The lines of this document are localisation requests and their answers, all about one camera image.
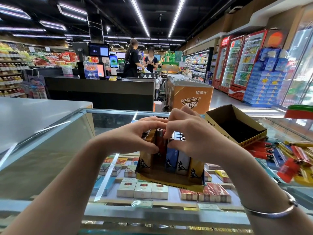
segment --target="person's right hand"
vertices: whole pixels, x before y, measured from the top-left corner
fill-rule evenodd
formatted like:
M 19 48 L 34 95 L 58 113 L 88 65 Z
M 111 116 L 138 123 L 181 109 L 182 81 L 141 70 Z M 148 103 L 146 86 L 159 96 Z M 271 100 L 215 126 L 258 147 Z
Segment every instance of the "person's right hand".
M 223 166 L 237 160 L 241 152 L 246 152 L 187 106 L 171 111 L 164 138 L 169 139 L 174 131 L 181 132 L 186 141 L 173 140 L 168 147 L 183 151 L 202 162 Z

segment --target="dark hair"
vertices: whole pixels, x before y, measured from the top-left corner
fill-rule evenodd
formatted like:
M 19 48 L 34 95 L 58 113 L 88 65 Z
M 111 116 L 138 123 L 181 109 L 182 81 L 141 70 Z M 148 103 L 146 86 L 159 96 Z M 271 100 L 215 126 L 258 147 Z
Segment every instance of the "dark hair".
M 151 51 L 151 50 L 153 51 L 153 54 L 154 54 L 154 47 L 152 47 L 152 46 L 151 46 L 151 47 L 149 47 L 149 49 L 148 49 L 148 53 L 149 53 L 149 51 Z
M 138 41 L 136 39 L 132 38 L 131 41 L 130 41 L 129 47 L 126 50 L 125 61 L 128 61 L 131 49 L 134 49 L 134 45 L 136 45 L 136 44 L 138 44 Z

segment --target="woman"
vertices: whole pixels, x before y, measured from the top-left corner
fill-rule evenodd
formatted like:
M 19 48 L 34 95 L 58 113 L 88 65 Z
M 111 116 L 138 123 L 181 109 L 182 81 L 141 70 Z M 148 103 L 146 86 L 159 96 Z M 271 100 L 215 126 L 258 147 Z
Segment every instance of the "woman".
M 129 47 L 125 54 L 125 64 L 124 64 L 124 77 L 138 77 L 137 67 L 144 69 L 145 67 L 139 63 L 138 52 L 138 41 L 136 39 L 131 39 Z
M 104 159 L 113 153 L 157 153 L 159 148 L 155 144 L 141 138 L 143 132 L 156 128 L 166 129 L 166 139 L 174 131 L 182 132 L 186 137 L 185 142 L 171 141 L 169 148 L 225 169 L 236 187 L 240 202 L 248 208 L 247 212 L 254 210 L 275 216 L 273 213 L 281 215 L 291 207 L 287 194 L 247 150 L 184 106 L 181 110 L 173 109 L 168 120 L 143 118 L 92 138 L 1 235 L 77 234 Z M 303 210 L 294 207 L 287 211 L 280 218 L 264 218 L 251 213 L 247 216 L 256 235 L 312 235 L 313 222 Z
M 153 69 L 157 69 L 157 58 L 154 56 L 154 47 L 149 47 L 149 56 L 145 58 L 143 65 L 148 71 L 153 72 Z

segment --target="tile floor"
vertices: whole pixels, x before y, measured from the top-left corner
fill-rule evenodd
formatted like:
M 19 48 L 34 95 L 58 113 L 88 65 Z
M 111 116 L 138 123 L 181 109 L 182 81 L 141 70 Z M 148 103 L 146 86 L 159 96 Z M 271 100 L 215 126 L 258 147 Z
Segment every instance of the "tile floor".
M 226 93 L 214 89 L 213 96 L 210 104 L 210 110 L 223 105 L 234 105 L 238 109 L 252 117 L 268 117 L 268 118 L 283 118 L 285 112 L 276 108 L 261 108 L 261 107 L 251 107 L 247 104 L 229 97 Z

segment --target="hand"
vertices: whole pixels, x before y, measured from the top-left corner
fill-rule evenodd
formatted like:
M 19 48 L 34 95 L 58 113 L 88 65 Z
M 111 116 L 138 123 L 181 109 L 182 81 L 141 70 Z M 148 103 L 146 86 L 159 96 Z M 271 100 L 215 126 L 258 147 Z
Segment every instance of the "hand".
M 173 140 L 168 147 L 183 151 L 202 162 L 223 166 L 237 160 L 242 150 L 246 152 L 187 106 L 171 111 L 164 138 L 170 138 L 174 131 L 181 132 L 186 141 Z
M 141 121 L 99 134 L 92 139 L 92 143 L 98 147 L 101 154 L 106 155 L 138 151 L 154 154 L 159 151 L 159 148 L 155 144 L 143 140 L 141 135 L 150 129 L 165 129 L 166 123 L 167 119 L 159 119 L 157 117 L 143 118 Z

